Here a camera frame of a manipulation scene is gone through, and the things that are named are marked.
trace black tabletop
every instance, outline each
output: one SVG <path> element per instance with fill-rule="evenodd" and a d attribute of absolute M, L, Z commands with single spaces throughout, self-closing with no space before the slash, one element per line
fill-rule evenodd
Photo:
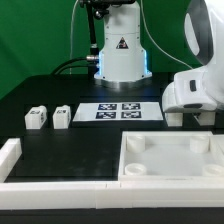
<path fill-rule="evenodd" d="M 53 128 L 53 113 L 62 105 L 71 107 L 72 117 L 80 103 L 159 102 L 161 105 L 162 93 L 171 80 L 171 74 L 155 74 L 151 85 L 118 91 L 97 86 L 86 75 L 28 78 L 0 101 L 0 144 L 8 138 L 19 137 L 23 151 L 6 183 L 117 180 L 123 131 L 212 131 L 223 134 L 222 113 L 217 113 L 214 127 L 200 127 L 192 114 L 185 114 L 181 128 L 169 128 L 165 120 L 75 122 L 68 130 Z M 41 130 L 26 130 L 25 114 L 40 105 L 48 110 L 45 126 Z M 24 219 L 26 216 L 32 217 L 29 221 L 35 217 L 37 222 L 41 214 L 40 211 L 1 211 L 0 221 L 3 218 L 13 221 L 12 217 L 19 215 L 23 223 L 28 223 Z M 44 214 L 48 218 L 46 223 L 62 223 L 57 222 L 59 219 L 51 219 L 56 214 L 60 214 L 60 220 L 63 217 L 67 217 L 67 221 L 77 218 L 79 223 L 223 223 L 223 209 L 55 210 L 44 211 Z"/>

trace blue led light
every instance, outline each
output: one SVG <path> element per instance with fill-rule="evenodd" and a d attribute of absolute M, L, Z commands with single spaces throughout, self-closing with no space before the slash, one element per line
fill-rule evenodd
<path fill-rule="evenodd" d="M 102 75 L 102 52 L 99 53 L 99 75 Z"/>
<path fill-rule="evenodd" d="M 148 55 L 147 52 L 145 51 L 145 75 L 149 73 L 148 71 Z"/>

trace warning label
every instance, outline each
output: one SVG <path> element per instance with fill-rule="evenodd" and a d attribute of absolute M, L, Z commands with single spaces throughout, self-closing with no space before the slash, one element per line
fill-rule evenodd
<path fill-rule="evenodd" d="M 117 49 L 129 49 L 125 39 L 122 37 L 119 44 L 117 45 Z"/>

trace white robot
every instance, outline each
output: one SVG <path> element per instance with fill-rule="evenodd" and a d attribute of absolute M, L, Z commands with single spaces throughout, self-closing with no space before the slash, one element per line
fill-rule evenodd
<path fill-rule="evenodd" d="M 182 126 L 183 113 L 200 113 L 200 125 L 214 125 L 224 109 L 224 1 L 192 0 L 185 18 L 189 47 L 202 67 L 177 73 L 162 107 L 169 126 Z"/>
<path fill-rule="evenodd" d="M 96 84 L 124 89 L 151 82 L 147 53 L 140 43 L 140 6 L 135 0 L 80 1 L 104 18 L 105 44 L 99 53 Z"/>

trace white cube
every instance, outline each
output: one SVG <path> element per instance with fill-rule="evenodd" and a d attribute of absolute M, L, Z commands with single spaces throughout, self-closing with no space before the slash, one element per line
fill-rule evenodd
<path fill-rule="evenodd" d="M 47 109 L 45 106 L 32 107 L 25 116 L 26 129 L 41 129 L 47 120 Z"/>
<path fill-rule="evenodd" d="M 69 106 L 57 107 L 54 115 L 54 129 L 67 129 L 71 121 L 71 108 Z"/>

